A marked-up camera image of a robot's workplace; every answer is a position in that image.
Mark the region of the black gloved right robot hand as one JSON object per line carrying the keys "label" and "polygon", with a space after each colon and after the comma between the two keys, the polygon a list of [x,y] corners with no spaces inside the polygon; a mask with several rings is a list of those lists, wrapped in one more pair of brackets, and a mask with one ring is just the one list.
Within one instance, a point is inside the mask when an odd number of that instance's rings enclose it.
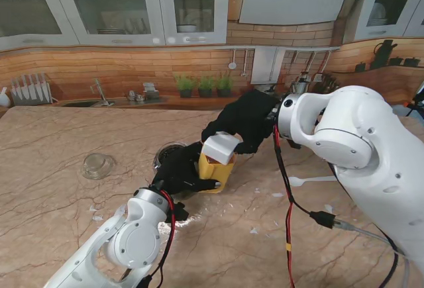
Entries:
{"label": "black gloved right robot hand", "polygon": [[216,132],[238,134],[242,142],[236,146],[235,152],[254,154],[263,140],[272,133],[274,123],[268,115],[279,103],[279,99],[253,89],[226,105],[218,117],[202,131],[201,141],[205,142]]}

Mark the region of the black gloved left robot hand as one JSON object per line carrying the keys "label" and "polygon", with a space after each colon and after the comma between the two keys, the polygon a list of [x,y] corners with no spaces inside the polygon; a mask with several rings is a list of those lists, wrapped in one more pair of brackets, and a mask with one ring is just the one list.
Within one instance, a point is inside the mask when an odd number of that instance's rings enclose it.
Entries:
{"label": "black gloved left robot hand", "polygon": [[161,164],[152,185],[169,195],[183,191],[201,192],[218,189],[221,183],[216,179],[201,179],[195,168],[203,144],[195,142],[172,152]]}

